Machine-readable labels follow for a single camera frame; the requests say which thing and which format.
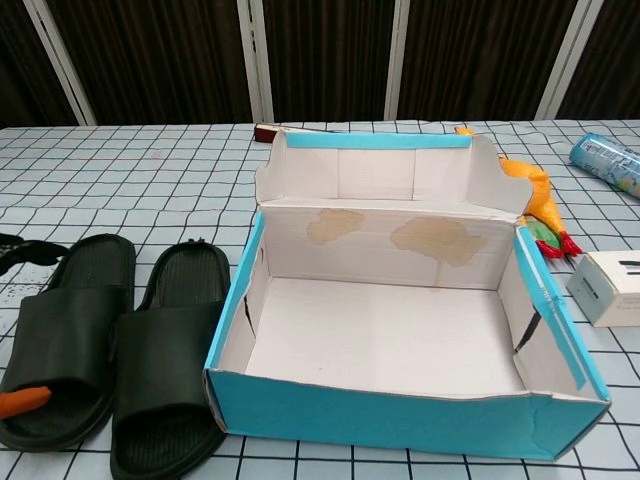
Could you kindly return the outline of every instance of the checkered tablecloth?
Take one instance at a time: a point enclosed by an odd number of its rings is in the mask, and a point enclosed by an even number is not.
[[[328,130],[444,133],[462,123],[306,123]],[[640,249],[640,200],[568,165],[586,132],[640,150],[640,121],[471,122],[501,153],[552,177],[566,226],[586,250]],[[219,245],[235,269],[256,204],[253,176],[270,145],[253,125],[145,125],[0,131],[0,232],[71,245],[96,233],[136,244],[136,302],[168,246],[189,238]],[[575,260],[550,263],[564,286]],[[22,265],[0,277],[0,373],[13,345],[20,300],[52,268]],[[202,479],[640,479],[640,327],[594,329],[564,290],[578,329],[613,397],[611,411],[555,464],[378,450],[230,436],[188,478]],[[0,478],[110,478],[111,425],[60,453],[0,448]]]

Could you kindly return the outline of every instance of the orange toy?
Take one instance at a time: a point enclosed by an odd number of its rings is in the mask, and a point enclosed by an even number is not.
[[[563,255],[578,255],[582,250],[571,239],[564,227],[556,202],[551,195],[551,182],[549,175],[542,168],[525,162],[509,160],[500,156],[500,164],[504,172],[511,177],[526,177],[533,185],[533,195],[526,214],[533,215],[547,225],[558,237],[562,244],[562,250],[549,245],[543,240],[536,240],[538,248],[547,257],[561,258]]]
[[[0,393],[0,420],[42,407],[51,398],[47,387],[25,388],[12,393]]]

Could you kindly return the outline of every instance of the curtain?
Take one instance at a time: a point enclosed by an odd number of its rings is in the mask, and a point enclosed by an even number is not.
[[[22,0],[0,0],[0,128],[77,125]]]
[[[250,122],[235,0],[49,0],[99,124]]]
[[[398,118],[532,119],[575,5],[412,1]]]
[[[265,0],[276,121],[381,120],[394,0]]]
[[[604,3],[558,118],[640,118],[640,1]]]

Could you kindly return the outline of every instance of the water stain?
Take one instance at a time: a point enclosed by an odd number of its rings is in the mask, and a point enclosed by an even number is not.
[[[391,242],[400,250],[434,258],[438,262],[434,282],[437,286],[444,263],[454,267],[467,265],[488,240],[470,235],[462,223],[449,218],[416,217],[394,230]]]
[[[344,209],[325,208],[318,220],[307,227],[307,237],[316,245],[332,242],[347,233],[362,228],[364,214]]]

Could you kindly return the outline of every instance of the blue can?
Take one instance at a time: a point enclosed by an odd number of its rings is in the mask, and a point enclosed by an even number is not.
[[[640,198],[640,154],[607,137],[588,133],[571,149],[574,165]]]

